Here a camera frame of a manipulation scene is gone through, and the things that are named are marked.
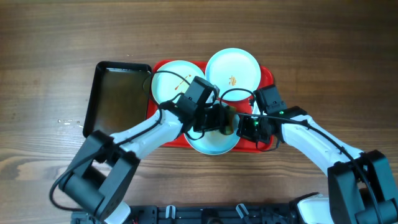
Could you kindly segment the green and yellow scrub sponge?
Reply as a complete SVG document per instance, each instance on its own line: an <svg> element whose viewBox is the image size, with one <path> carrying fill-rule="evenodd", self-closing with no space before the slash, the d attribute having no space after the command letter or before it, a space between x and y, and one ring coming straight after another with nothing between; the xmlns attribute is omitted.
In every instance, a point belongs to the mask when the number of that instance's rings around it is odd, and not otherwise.
<svg viewBox="0 0 398 224"><path fill-rule="evenodd" d="M226 136L233 134L234 132L234 116L235 116L236 108L232 106L223 106L222 114L221 114L221 128L220 133Z"/></svg>

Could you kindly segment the white plate with orange smear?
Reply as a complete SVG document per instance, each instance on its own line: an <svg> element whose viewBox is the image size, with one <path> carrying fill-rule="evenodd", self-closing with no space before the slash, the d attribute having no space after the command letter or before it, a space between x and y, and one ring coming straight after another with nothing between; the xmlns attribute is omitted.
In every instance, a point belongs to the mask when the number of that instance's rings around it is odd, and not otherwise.
<svg viewBox="0 0 398 224"><path fill-rule="evenodd" d="M227 106L225 102L215 101L213 105L220 104ZM194 132L193 126L184 136L190 145L198 152L207 155L220 155L230 151L240 140L236 134L238 130L239 116L235 114L233 126L234 132L231 135L221 134L218 130L208 132Z"/></svg>

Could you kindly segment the white plate with ketchup blob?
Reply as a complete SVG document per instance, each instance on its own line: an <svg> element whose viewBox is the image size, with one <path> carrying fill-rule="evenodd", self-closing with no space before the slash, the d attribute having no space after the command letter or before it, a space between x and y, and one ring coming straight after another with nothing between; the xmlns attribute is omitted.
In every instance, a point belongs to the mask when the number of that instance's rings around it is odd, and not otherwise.
<svg viewBox="0 0 398 224"><path fill-rule="evenodd" d="M241 101L251 96L261 82L257 60L247 51L228 48L215 53L205 68L206 79L220 89L225 101Z"/></svg>

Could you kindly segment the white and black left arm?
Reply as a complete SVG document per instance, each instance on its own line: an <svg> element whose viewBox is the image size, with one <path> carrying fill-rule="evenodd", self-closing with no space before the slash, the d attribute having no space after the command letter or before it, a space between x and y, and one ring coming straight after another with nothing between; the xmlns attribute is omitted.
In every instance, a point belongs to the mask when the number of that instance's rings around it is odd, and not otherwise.
<svg viewBox="0 0 398 224"><path fill-rule="evenodd" d="M180 96L159 105L149 119L107 135L97 130L85 140L67 170L54 182L86 212L105 223L124 223L131 209L123 201L142 159L190 129L204 134L229 124L220 103Z"/></svg>

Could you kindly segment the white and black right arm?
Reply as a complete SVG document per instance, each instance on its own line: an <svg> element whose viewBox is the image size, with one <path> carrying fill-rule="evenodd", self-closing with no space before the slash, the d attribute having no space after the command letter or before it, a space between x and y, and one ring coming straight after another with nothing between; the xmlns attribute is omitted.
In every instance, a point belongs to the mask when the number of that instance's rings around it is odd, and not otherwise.
<svg viewBox="0 0 398 224"><path fill-rule="evenodd" d="M314 193L292 204L298 223L397 223L397 186L380 151L363 152L340 141L298 106L268 115L243 114L237 134L252 142L275 136L326 175L327 196Z"/></svg>

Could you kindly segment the red plastic serving tray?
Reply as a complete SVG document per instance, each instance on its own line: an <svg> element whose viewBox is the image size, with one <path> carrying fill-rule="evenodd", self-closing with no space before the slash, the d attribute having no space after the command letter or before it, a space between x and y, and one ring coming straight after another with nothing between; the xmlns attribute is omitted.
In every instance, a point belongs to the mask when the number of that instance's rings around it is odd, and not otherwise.
<svg viewBox="0 0 398 224"><path fill-rule="evenodd" d="M157 62L154 66L154 71L157 71L161 66L165 65L166 63L172 62L172 60L161 60ZM200 68L203 72L205 71L207 62L206 61L192 61L198 68ZM271 72L264 66L260 66L261 69L261 81L258 88L262 88L268 85L272 85L274 83L274 77ZM146 111L146 118L150 118L156 111L155 104L148 100L148 106ZM249 113L251 112L251 107L249 106L249 100L245 99L243 101L237 102L228 102L229 105L236 107L239 112L242 113ZM254 142L250 142L245 139L240 139L237 144L231 149L234 152L248 152L248 153L260 153L261 150L267 151L271 148L271 144L274 142L274 138L271 137L269 144L261 143L259 144L259 149L256 148ZM182 147L182 148L193 148L190 143L186 140L184 135L181 135L176 140L172 142L168 142L164 144L164 147Z"/></svg>

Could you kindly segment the black water tray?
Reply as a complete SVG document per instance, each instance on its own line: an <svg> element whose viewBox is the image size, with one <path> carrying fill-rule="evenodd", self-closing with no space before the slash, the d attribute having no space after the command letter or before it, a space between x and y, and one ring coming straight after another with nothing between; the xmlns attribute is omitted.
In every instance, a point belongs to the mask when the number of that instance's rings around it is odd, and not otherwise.
<svg viewBox="0 0 398 224"><path fill-rule="evenodd" d="M83 125L83 136L127 130L146 119L148 98L142 89L152 68L143 63L97 63Z"/></svg>

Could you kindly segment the white plate with ketchup streak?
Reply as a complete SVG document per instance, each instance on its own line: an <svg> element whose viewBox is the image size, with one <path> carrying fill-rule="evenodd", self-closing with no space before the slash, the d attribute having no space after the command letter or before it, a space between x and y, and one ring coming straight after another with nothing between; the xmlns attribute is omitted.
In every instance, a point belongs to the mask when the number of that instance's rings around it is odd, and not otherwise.
<svg viewBox="0 0 398 224"><path fill-rule="evenodd" d="M189 83L195 76L205 78L203 71L195 64L184 61L174 60L161 66L153 76L151 83L152 95L158 104L171 100L178 93L185 93L189 87L188 83L180 77L173 75L176 73Z"/></svg>

